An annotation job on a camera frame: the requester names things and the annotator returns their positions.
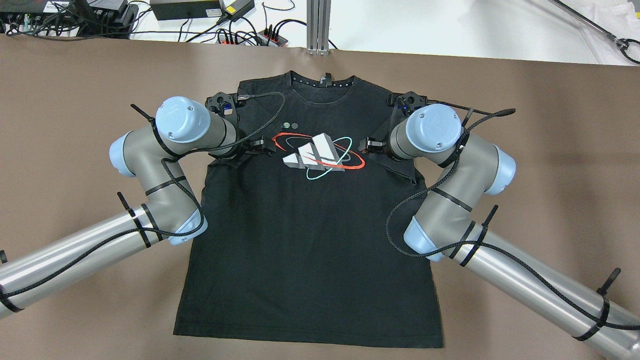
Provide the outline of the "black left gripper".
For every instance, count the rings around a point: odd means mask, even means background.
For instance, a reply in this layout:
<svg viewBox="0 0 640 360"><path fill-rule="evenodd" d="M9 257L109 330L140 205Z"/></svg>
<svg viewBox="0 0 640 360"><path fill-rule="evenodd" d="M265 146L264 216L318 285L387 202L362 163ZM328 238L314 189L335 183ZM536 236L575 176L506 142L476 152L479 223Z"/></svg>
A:
<svg viewBox="0 0 640 360"><path fill-rule="evenodd" d="M245 140L238 145L226 148L227 153L208 152L218 162L244 162L254 155L274 155L277 147L272 139Z"/></svg>

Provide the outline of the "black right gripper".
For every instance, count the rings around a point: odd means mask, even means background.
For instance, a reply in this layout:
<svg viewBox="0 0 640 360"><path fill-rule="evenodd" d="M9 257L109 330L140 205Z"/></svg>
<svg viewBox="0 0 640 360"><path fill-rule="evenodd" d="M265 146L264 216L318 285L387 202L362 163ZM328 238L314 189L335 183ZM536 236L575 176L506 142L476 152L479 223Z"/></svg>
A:
<svg viewBox="0 0 640 360"><path fill-rule="evenodd" d="M386 155L387 158L393 161L401 161L391 148L390 135L386 135L382 139L366 137L359 142L358 151L366 155Z"/></svg>

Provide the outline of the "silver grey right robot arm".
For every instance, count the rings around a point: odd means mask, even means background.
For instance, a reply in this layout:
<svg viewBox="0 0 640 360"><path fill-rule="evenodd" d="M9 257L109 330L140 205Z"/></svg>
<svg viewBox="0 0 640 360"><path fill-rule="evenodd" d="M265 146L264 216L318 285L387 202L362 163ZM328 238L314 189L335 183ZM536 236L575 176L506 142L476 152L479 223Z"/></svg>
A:
<svg viewBox="0 0 640 360"><path fill-rule="evenodd" d="M514 179L514 159L473 134L448 105L399 110L406 118L384 139L364 139L359 150L395 161L423 157L443 169L417 194L425 199L403 235L410 256L454 260L607 359L637 360L639 318L607 297L620 270L593 291L489 230L496 206L482 223L473 221L482 196L501 193Z"/></svg>

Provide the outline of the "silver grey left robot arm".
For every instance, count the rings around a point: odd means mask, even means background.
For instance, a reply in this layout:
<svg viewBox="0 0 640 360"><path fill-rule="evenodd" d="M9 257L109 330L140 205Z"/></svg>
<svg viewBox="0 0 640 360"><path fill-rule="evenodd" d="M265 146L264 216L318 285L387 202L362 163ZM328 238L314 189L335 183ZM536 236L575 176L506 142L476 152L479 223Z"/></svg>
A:
<svg viewBox="0 0 640 360"><path fill-rule="evenodd" d="M65 289L135 253L166 240L179 245L208 227L179 160L208 152L233 158L250 148L238 126L237 106L254 95L218 93L205 104L184 96L165 100L148 125L119 137L109 150L122 175L137 179L146 202L1 265L1 317Z"/></svg>

